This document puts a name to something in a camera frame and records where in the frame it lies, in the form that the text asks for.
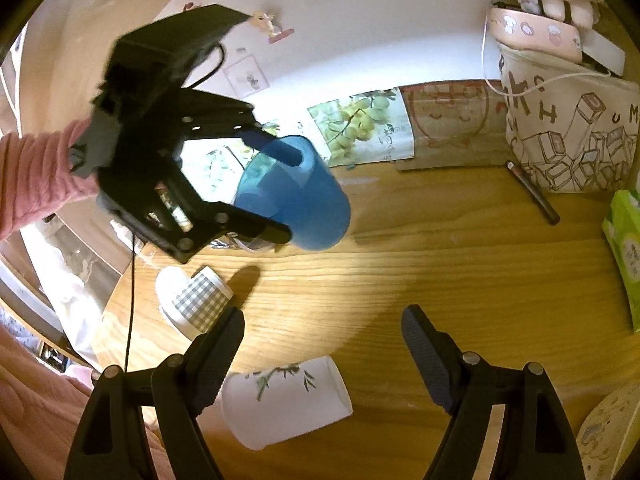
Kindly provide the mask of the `pink sleeved forearm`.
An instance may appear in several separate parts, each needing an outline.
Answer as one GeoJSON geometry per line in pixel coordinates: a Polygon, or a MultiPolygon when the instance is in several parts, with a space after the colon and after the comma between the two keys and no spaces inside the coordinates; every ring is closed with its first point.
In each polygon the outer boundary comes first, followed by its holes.
{"type": "Polygon", "coordinates": [[[65,129],[1,138],[1,237],[50,216],[68,203],[99,193],[96,178],[70,171],[68,149],[85,132],[90,119],[76,119],[65,129]]]}

